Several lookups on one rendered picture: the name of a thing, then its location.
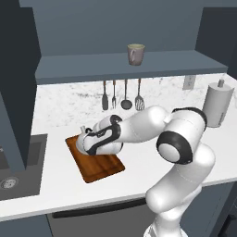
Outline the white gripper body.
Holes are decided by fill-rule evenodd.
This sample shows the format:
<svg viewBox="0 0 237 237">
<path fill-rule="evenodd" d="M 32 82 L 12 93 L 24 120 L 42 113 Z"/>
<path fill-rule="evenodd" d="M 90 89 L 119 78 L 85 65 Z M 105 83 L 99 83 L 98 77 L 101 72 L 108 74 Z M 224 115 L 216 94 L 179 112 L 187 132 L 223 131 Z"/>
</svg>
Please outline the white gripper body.
<svg viewBox="0 0 237 237">
<path fill-rule="evenodd" d="M 84 139 L 86 138 L 87 134 L 92 132 L 91 128 L 86 128 L 85 126 L 81 126 L 81 133 L 78 136 L 76 141 L 76 148 L 82 154 L 86 154 L 86 149 L 84 148 Z"/>
</svg>

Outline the brown wooden tray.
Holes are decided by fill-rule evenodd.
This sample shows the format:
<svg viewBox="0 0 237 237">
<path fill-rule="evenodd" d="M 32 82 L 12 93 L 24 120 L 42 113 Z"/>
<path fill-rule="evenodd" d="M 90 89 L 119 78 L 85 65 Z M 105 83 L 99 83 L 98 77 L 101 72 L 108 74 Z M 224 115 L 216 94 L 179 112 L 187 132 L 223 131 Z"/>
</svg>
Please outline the brown wooden tray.
<svg viewBox="0 0 237 237">
<path fill-rule="evenodd" d="M 82 154 L 76 148 L 77 139 L 78 135 L 67 138 L 65 142 L 86 183 L 101 180 L 125 169 L 116 155 L 87 156 Z"/>
</svg>

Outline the dark grey cabinet door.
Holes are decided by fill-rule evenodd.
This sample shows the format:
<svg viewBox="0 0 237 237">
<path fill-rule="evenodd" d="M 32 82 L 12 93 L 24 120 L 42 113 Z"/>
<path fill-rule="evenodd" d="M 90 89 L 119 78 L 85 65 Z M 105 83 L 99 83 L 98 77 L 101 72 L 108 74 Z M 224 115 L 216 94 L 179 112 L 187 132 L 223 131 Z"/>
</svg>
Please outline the dark grey cabinet door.
<svg viewBox="0 0 237 237">
<path fill-rule="evenodd" d="M 204 73 L 226 72 L 237 45 L 237 7 L 203 9 L 195 51 Z"/>
<path fill-rule="evenodd" d="M 0 0 L 0 147 L 13 171 L 27 167 L 40 59 L 32 9 Z"/>
</svg>

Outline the grey mug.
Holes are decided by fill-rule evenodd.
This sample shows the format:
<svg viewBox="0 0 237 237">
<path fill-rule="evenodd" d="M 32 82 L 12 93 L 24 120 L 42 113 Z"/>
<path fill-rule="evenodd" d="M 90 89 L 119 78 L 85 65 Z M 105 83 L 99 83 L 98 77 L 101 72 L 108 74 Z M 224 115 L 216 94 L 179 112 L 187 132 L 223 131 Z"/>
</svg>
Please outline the grey mug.
<svg viewBox="0 0 237 237">
<path fill-rule="evenodd" d="M 129 64 L 132 66 L 140 66 L 143 62 L 145 46 L 143 44 L 129 44 L 127 49 Z"/>
</svg>

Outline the grey base cabinet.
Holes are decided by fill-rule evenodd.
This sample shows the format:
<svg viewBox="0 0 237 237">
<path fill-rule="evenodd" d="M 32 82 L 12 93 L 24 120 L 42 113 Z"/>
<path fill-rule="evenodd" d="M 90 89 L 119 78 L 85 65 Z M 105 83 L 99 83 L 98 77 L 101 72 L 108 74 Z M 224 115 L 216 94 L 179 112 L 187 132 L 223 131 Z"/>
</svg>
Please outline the grey base cabinet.
<svg viewBox="0 0 237 237">
<path fill-rule="evenodd" d="M 46 215 L 0 222 L 0 237 L 53 237 Z"/>
<path fill-rule="evenodd" d="M 181 219 L 188 237 L 227 237 L 223 228 L 237 218 L 233 204 L 237 199 L 237 181 L 206 186 L 192 201 Z"/>
</svg>

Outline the black hanging spatula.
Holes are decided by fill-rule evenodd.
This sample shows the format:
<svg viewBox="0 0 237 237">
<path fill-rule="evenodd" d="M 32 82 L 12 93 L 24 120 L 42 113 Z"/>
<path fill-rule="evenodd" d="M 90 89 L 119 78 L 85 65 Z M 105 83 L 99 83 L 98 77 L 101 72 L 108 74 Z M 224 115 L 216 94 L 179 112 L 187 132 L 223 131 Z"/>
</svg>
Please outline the black hanging spatula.
<svg viewBox="0 0 237 237">
<path fill-rule="evenodd" d="M 103 81 L 103 88 L 104 88 L 104 92 L 103 92 L 103 96 L 102 96 L 102 108 L 103 108 L 103 110 L 108 110 L 108 97 L 106 94 L 106 81 Z"/>
</svg>

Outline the hanging metal fork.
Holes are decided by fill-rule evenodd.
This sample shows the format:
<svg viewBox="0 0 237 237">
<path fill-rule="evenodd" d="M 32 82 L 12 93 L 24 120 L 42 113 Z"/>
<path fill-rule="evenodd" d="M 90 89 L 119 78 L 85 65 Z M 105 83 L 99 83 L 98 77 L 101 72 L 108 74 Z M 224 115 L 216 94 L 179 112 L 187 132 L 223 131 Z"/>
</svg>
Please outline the hanging metal fork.
<svg viewBox="0 0 237 237">
<path fill-rule="evenodd" d="M 112 97 L 112 107 L 115 109 L 117 106 L 116 100 L 116 81 L 113 80 L 113 97 Z"/>
</svg>

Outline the black hanging ladle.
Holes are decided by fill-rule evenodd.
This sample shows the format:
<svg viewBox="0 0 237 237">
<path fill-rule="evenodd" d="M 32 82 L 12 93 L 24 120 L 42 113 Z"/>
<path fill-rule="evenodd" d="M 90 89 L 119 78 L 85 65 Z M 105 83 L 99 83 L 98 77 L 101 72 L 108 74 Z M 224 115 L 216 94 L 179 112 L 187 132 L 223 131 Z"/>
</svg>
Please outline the black hanging ladle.
<svg viewBox="0 0 237 237">
<path fill-rule="evenodd" d="M 124 92 L 124 99 L 121 101 L 120 105 L 121 105 L 121 107 L 122 107 L 123 109 L 129 110 L 129 109 L 131 109 L 131 107 L 132 107 L 132 102 L 131 102 L 131 100 L 129 100 L 129 99 L 127 98 L 127 92 L 126 92 L 127 87 L 124 87 L 124 90 L 125 90 L 125 92 Z"/>
</svg>

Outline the slotted hanging metal turner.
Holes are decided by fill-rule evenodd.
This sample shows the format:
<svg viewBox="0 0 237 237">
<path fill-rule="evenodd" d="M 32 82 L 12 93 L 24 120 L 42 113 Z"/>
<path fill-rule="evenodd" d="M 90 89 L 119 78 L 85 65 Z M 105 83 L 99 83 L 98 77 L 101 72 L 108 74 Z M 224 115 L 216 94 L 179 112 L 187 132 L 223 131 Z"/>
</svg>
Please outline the slotted hanging metal turner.
<svg viewBox="0 0 237 237">
<path fill-rule="evenodd" d="M 135 97 L 135 109 L 136 109 L 137 111 L 144 110 L 144 100 L 143 100 L 143 98 L 140 96 L 141 81 L 142 81 L 141 78 L 138 79 L 138 92 L 137 92 L 137 96 Z"/>
</svg>

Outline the dark grey sink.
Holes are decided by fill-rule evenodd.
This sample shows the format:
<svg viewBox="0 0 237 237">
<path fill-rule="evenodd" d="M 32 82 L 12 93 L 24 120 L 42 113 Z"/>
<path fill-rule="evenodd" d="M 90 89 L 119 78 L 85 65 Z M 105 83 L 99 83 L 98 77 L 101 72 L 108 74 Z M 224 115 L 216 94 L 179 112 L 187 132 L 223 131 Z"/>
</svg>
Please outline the dark grey sink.
<svg viewBox="0 0 237 237">
<path fill-rule="evenodd" d="M 44 166 L 46 134 L 33 135 L 30 139 L 27 167 L 11 171 L 0 146 L 0 201 L 38 195 Z"/>
</svg>

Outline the grey dishwasher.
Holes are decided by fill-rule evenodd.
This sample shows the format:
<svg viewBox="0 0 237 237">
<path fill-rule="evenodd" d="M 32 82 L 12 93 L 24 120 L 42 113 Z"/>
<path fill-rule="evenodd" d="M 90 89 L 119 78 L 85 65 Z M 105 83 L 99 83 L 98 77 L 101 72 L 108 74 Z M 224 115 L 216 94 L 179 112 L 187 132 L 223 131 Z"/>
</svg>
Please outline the grey dishwasher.
<svg viewBox="0 0 237 237">
<path fill-rule="evenodd" d="M 143 237 L 155 219 L 146 204 L 74 218 L 53 218 L 52 214 L 47 219 L 53 237 Z"/>
</svg>

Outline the open grey wall cabinet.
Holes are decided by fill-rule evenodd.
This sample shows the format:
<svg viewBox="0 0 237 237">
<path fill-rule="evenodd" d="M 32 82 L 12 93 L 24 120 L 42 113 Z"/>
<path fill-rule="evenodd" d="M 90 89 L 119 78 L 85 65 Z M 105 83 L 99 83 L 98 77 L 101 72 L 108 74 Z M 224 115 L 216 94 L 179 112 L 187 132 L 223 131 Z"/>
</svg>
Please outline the open grey wall cabinet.
<svg viewBox="0 0 237 237">
<path fill-rule="evenodd" d="M 39 85 L 200 72 L 195 51 L 204 0 L 19 0 L 33 11 Z M 129 44 L 143 62 L 129 64 Z"/>
</svg>

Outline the grey wall outlet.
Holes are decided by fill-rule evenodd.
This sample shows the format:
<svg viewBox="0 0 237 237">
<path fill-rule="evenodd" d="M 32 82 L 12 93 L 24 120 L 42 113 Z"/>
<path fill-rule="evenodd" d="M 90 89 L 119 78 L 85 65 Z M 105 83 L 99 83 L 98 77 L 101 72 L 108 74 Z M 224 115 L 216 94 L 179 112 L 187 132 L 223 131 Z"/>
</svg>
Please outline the grey wall outlet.
<svg viewBox="0 0 237 237">
<path fill-rule="evenodd" d="M 183 90 L 192 90 L 194 88 L 196 76 L 195 75 L 186 75 L 183 82 Z"/>
</svg>

